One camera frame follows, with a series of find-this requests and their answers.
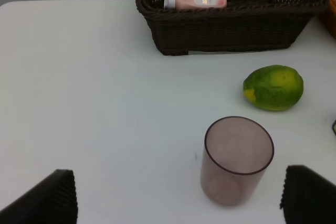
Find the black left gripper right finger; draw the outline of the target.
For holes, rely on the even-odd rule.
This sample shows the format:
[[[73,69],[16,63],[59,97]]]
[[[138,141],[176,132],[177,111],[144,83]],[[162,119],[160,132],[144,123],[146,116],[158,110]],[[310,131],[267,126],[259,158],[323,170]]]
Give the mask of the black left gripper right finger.
[[[335,223],[335,184],[303,165],[290,165],[280,202],[285,223]]]

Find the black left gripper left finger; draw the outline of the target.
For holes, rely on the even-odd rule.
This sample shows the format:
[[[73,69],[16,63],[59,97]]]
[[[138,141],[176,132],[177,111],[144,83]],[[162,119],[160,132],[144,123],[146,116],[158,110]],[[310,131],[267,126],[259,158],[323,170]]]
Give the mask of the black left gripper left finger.
[[[72,170],[57,169],[1,210],[1,223],[77,223]]]

